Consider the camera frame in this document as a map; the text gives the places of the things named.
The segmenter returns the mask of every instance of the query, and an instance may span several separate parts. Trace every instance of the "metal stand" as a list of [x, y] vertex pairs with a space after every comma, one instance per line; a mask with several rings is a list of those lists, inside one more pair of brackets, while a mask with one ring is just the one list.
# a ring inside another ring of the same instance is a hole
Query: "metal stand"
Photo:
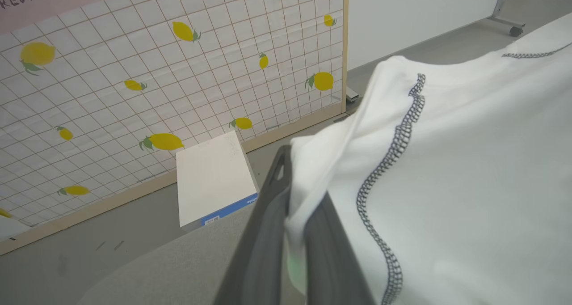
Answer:
[[499, 17], [499, 13], [503, 5], [505, 4], [506, 0], [498, 0], [495, 5], [495, 10], [492, 12], [492, 16], [489, 17], [489, 20], [500, 22], [502, 24], [512, 25], [513, 27], [510, 28], [509, 34], [513, 37], [520, 36], [522, 34], [522, 28], [524, 28], [525, 24], [520, 22], [515, 22], [511, 20], [506, 20], [504, 18]]

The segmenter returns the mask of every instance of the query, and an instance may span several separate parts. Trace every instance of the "grid panel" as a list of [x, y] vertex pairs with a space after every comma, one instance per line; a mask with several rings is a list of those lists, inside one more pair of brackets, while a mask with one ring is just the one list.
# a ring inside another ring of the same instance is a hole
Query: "grid panel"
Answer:
[[[173, 170], [183, 148], [141, 146], [146, 136], [244, 141], [331, 106], [343, 41], [343, 0], [101, 0], [6, 34], [0, 208], [41, 224]], [[31, 42], [56, 49], [32, 71]], [[308, 89], [319, 72], [332, 89], [318, 77]], [[237, 118], [252, 127], [229, 127]]]

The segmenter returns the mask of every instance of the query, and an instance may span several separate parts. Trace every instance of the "gray carpet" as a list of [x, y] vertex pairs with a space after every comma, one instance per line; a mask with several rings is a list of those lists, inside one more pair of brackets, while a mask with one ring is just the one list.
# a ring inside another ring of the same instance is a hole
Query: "gray carpet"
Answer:
[[[252, 206], [192, 231], [118, 269], [78, 305], [210, 305]], [[283, 305], [303, 305], [282, 262]]]

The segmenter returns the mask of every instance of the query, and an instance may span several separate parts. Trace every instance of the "lemon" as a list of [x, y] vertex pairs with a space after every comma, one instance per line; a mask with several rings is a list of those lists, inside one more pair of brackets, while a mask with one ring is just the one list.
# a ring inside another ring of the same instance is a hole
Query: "lemon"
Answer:
[[10, 212], [0, 208], [0, 216], [5, 216], [6, 218], [12, 218], [12, 215], [10, 214]]
[[327, 15], [324, 16], [324, 24], [327, 26], [333, 26], [334, 24], [336, 24], [336, 20], [334, 18], [332, 18], [332, 16]]
[[268, 65], [268, 57], [264, 54], [264, 52], [260, 52], [260, 62], [258, 63], [260, 65], [260, 69], [264, 69]]
[[20, 62], [24, 66], [24, 69], [30, 75], [37, 76], [32, 71], [43, 70], [39, 68], [39, 65], [47, 65], [54, 60], [55, 57], [55, 47], [49, 46], [43, 42], [31, 42], [26, 44], [20, 52]]
[[313, 85], [320, 91], [326, 91], [328, 89], [333, 89], [333, 76], [329, 72], [319, 72], [314, 73], [310, 78], [306, 79], [304, 87], [310, 86], [312, 89]]
[[71, 140], [73, 138], [73, 133], [65, 127], [58, 126], [54, 127], [54, 129], [59, 131], [59, 136], [64, 140]]
[[240, 117], [228, 124], [228, 127], [238, 127], [241, 130], [252, 128], [252, 121], [246, 117]]
[[173, 134], [153, 134], [151, 137], [147, 136], [144, 140], [139, 142], [139, 148], [143, 150], [143, 146], [146, 148], [153, 149], [153, 146], [158, 148], [159, 150], [165, 151], [172, 151], [176, 150], [177, 148], [183, 148], [184, 145], [181, 142], [181, 139]]
[[180, 40], [195, 42], [201, 38], [201, 34], [193, 32], [188, 25], [183, 22], [173, 22], [173, 32]]
[[58, 191], [58, 195], [87, 195], [89, 189], [80, 185], [66, 186]]
[[143, 89], [147, 88], [146, 83], [138, 83], [134, 80], [126, 80], [125, 85], [127, 88], [134, 90], [134, 91], [142, 91]]

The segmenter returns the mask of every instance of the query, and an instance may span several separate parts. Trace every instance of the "wooden panel frame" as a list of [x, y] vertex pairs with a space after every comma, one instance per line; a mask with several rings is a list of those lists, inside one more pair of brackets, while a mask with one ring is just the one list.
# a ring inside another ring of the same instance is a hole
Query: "wooden panel frame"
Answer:
[[[348, 66], [348, 7], [349, 0], [344, 0], [344, 44], [343, 44], [343, 64], [342, 64], [342, 87], [341, 87], [341, 103], [337, 103], [326, 109], [312, 113], [306, 117], [302, 117], [292, 124], [278, 128], [272, 132], [268, 132], [252, 140], [247, 140], [243, 143], [243, 149], [246, 153], [261, 148], [272, 142], [276, 142], [281, 138], [290, 136], [295, 132], [299, 132], [305, 128], [323, 122], [329, 118], [335, 117], [339, 114], [345, 113], [345, 88], [347, 81], [347, 66]], [[49, 223], [31, 228], [30, 230], [19, 234], [12, 239], [0, 241], [0, 256], [12, 252], [18, 248], [38, 241], [61, 230], [65, 230], [70, 226], [82, 223], [88, 219], [98, 216], [104, 212], [113, 210], [121, 205], [129, 203], [135, 199], [139, 199], [145, 195], [153, 193], [157, 190], [163, 189], [168, 185], [177, 182], [177, 171], [170, 171], [160, 177], [152, 179], [148, 182], [141, 183], [140, 185], [128, 189], [113, 197], [109, 197], [99, 203], [88, 205], [87, 207], [75, 211], [65, 217], [61, 217]]]

